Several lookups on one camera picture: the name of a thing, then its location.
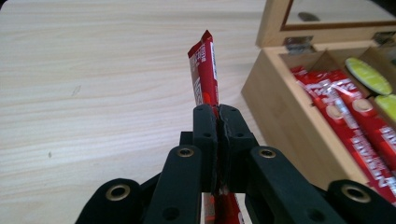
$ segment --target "wood grain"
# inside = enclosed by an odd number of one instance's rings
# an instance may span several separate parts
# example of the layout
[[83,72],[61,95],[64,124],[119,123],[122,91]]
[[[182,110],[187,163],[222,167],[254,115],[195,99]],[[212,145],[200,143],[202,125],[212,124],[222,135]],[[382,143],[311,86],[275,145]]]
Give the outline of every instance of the wood grain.
[[142,183],[159,173],[179,133],[192,129],[187,51],[206,29],[215,39],[220,102],[239,108],[264,144],[240,94],[259,53],[264,4],[7,1],[1,222],[73,223],[108,180]]

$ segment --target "metal screw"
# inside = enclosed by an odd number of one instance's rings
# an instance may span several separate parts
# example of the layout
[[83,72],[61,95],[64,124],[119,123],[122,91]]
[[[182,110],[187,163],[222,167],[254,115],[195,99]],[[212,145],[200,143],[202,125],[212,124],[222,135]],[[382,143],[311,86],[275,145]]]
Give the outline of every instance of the metal screw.
[[341,187],[341,191],[351,200],[358,203],[368,203],[371,201],[371,197],[366,191],[355,187],[353,185],[344,185]]
[[112,186],[106,192],[106,198],[112,202],[121,201],[131,193],[131,189],[128,185],[118,184]]
[[179,157],[191,157],[194,154],[194,151],[189,148],[181,148],[177,151],[177,155]]
[[273,150],[268,149],[268,148],[264,148],[264,149],[260,150],[259,154],[262,157],[267,158],[267,159],[272,159],[273,157],[276,156],[276,153]]

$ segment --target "wooden box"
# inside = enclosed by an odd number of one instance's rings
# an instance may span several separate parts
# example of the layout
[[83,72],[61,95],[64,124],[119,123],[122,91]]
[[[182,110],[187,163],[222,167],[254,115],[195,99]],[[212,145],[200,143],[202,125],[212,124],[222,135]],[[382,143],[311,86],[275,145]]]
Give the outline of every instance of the wooden box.
[[[326,4],[316,6],[317,2]],[[330,3],[337,5],[335,9],[327,6]],[[293,21],[302,8],[294,4],[311,6],[314,11],[308,9],[306,12],[314,12],[323,20]],[[396,83],[396,71],[389,61],[393,47],[382,49],[373,40],[377,33],[396,31],[396,20],[374,3],[367,4],[361,0],[301,0],[294,3],[292,0],[267,0],[256,42],[262,50],[242,89],[268,146],[282,150],[308,181],[323,189],[337,179],[352,179],[366,184],[367,178],[327,121],[312,106],[311,99],[296,83],[290,68],[304,65],[308,69],[345,69],[347,57],[374,58],[375,66],[380,63],[381,71],[387,71],[389,81]],[[352,6],[358,11],[346,16],[338,15],[340,8]],[[320,14],[321,8],[325,8],[322,10],[325,13]],[[353,17],[359,17],[359,10],[373,11],[375,15],[363,13],[365,18],[356,21],[357,18]],[[299,47],[284,46],[284,43],[306,39],[311,39],[309,48],[313,52],[291,54],[288,49]]]

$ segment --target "metal hinge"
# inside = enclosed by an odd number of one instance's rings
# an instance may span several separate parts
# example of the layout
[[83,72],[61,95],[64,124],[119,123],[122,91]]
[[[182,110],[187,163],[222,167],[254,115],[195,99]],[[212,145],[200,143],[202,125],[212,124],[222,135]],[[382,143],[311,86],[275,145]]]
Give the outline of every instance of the metal hinge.
[[375,33],[373,36],[373,40],[381,46],[381,47],[391,47],[395,46],[395,40],[393,39],[393,36],[396,34],[396,32],[378,32]]
[[286,37],[283,45],[289,51],[289,54],[301,54],[313,52],[311,40],[313,36],[295,36]]

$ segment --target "red wrapper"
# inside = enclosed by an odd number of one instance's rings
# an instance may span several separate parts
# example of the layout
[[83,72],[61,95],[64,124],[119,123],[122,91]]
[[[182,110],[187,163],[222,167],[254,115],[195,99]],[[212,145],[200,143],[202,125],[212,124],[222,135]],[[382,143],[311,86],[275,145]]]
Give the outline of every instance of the red wrapper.
[[209,31],[204,33],[201,41],[190,49],[188,55],[196,104],[219,105],[215,51]]
[[350,155],[359,165],[369,180],[369,186],[396,205],[396,179],[386,164],[373,150],[363,135],[361,128],[334,86],[344,83],[347,89],[356,87],[346,82],[346,77],[336,72],[307,72],[303,67],[291,69],[298,83],[308,92],[314,105],[328,121],[334,132],[342,141]]
[[356,87],[350,88],[354,84],[346,75],[344,76],[344,80],[334,83],[334,88],[359,123],[373,148],[396,175],[396,132],[378,115],[371,103],[364,99]]
[[[219,94],[213,37],[205,31],[189,53],[195,103],[208,104],[218,117]],[[243,224],[242,213],[233,193],[225,187],[216,189],[215,196],[204,193],[205,224]]]

